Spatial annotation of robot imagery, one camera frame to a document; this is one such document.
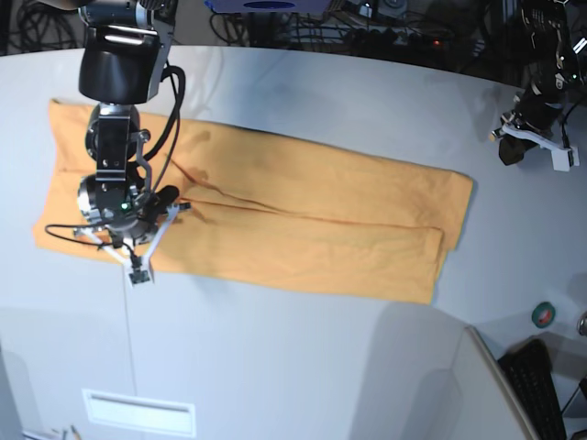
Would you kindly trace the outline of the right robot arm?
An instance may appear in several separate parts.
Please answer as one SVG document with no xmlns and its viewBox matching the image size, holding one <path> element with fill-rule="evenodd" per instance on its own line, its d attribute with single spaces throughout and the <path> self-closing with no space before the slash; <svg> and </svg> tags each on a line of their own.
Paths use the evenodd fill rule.
<svg viewBox="0 0 587 440">
<path fill-rule="evenodd" d="M 82 178 L 77 203 L 116 247 L 150 242 L 166 209 L 151 188 L 150 132 L 137 107 L 171 74 L 165 63 L 176 12 L 174 1 L 90 1 L 79 10 L 86 26 L 79 90 L 97 105 L 85 135 L 96 171 Z"/>
</svg>

